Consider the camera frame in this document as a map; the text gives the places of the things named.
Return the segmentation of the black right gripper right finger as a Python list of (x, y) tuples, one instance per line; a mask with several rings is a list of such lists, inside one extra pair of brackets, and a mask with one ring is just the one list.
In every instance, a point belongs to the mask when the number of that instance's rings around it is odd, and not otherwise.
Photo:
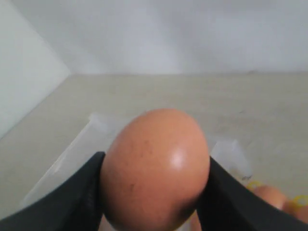
[(204, 231), (306, 231), (306, 223), (274, 208), (245, 188), (214, 159), (197, 203)]

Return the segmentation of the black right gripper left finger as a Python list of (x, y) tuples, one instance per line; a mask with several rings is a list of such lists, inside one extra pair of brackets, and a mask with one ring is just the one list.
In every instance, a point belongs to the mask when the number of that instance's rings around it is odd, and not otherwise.
[(2, 219), (2, 231), (97, 231), (103, 216), (99, 174), (104, 152), (43, 198)]

